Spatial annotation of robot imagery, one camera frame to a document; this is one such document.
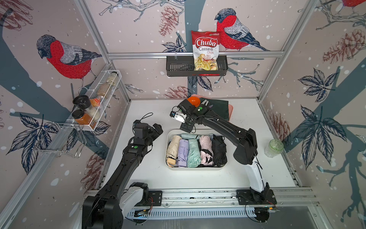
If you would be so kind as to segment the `black umbrella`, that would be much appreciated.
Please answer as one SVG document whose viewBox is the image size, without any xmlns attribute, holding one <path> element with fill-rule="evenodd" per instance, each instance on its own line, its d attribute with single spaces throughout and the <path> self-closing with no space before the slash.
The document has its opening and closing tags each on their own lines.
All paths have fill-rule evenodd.
<svg viewBox="0 0 366 229">
<path fill-rule="evenodd" d="M 223 167 L 227 163 L 227 150 L 225 138 L 221 135 L 214 135 L 212 139 L 213 166 Z"/>
</svg>

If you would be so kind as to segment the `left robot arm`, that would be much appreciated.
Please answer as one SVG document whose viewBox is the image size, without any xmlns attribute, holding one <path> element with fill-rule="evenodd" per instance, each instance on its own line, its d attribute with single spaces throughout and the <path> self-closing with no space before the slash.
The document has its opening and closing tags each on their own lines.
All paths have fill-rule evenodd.
<svg viewBox="0 0 366 229">
<path fill-rule="evenodd" d="M 148 185 L 127 184 L 141 164 L 148 148 L 162 133 L 161 125 L 153 126 L 137 120 L 133 124 L 134 136 L 123 150 L 123 157 L 113 175 L 95 196 L 88 196 L 83 203 L 83 229 L 120 229 L 125 216 L 138 203 L 148 200 Z"/>
</svg>

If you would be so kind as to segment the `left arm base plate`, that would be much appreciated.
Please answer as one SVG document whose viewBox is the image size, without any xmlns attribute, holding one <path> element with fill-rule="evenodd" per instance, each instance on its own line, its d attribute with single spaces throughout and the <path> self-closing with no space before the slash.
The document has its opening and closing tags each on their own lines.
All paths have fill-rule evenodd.
<svg viewBox="0 0 366 229">
<path fill-rule="evenodd" d="M 143 198 L 135 206 L 140 207 L 150 207 L 150 206 L 161 206 L 162 205 L 162 194 L 160 190 L 148 191 L 143 194 Z"/>
</svg>

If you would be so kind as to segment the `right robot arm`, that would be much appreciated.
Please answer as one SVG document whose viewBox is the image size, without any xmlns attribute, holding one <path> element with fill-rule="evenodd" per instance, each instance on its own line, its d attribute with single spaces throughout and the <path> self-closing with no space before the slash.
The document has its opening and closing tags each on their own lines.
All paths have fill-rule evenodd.
<svg viewBox="0 0 366 229">
<path fill-rule="evenodd" d="M 181 130 L 190 133 L 196 124 L 204 125 L 220 133 L 236 146 L 233 157 L 238 163 L 245 166 L 250 181 L 250 200 L 255 203 L 267 201 L 270 187 L 262 175 L 263 168 L 257 159 L 255 131 L 253 129 L 245 130 L 231 124 L 212 110 L 207 100 L 195 106 L 185 99 L 176 108 L 177 111 L 171 110 L 170 117 L 182 123 Z"/>
</svg>

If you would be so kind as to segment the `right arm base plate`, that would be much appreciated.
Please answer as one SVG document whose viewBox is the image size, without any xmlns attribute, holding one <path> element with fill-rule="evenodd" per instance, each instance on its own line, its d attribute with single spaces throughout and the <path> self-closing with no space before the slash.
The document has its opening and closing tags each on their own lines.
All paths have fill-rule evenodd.
<svg viewBox="0 0 366 229">
<path fill-rule="evenodd" d="M 266 187 L 262 192 L 249 189 L 237 189 L 236 197 L 239 205 L 276 205 L 274 192 Z"/>
</svg>

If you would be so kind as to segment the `pink umbrella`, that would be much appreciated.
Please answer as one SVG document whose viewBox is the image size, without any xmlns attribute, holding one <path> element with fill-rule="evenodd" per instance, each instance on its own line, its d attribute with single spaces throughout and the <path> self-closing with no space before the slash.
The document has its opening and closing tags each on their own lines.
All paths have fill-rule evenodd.
<svg viewBox="0 0 366 229">
<path fill-rule="evenodd" d="M 201 164 L 204 166 L 212 166 L 214 164 L 214 160 L 211 138 L 207 135 L 202 135 L 199 139 L 199 142 L 201 146 Z"/>
</svg>

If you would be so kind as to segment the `mint green umbrella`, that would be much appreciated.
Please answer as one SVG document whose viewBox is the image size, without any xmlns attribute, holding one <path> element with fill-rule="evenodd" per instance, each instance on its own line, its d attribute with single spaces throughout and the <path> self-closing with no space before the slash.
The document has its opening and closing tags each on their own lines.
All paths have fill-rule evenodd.
<svg viewBox="0 0 366 229">
<path fill-rule="evenodd" d="M 189 133 L 182 133 L 180 134 L 180 137 L 184 140 L 190 140 L 190 139 L 200 139 L 202 135 L 197 135 L 197 134 L 189 134 Z M 209 136 L 210 139 L 212 140 L 214 135 L 212 133 L 210 134 L 206 134 L 205 136 Z"/>
<path fill-rule="evenodd" d="M 201 154 L 197 139 L 189 139 L 189 152 L 187 159 L 187 166 L 189 168 L 196 168 L 201 164 Z"/>
</svg>

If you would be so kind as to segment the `beige umbrella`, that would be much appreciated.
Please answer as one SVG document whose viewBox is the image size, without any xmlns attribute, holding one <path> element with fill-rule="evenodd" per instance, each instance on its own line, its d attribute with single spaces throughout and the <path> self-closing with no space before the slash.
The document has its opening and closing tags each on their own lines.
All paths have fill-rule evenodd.
<svg viewBox="0 0 366 229">
<path fill-rule="evenodd" d="M 179 135 L 174 135 L 170 141 L 166 151 L 166 164 L 170 168 L 174 168 L 177 165 L 179 143 L 182 138 Z"/>
</svg>

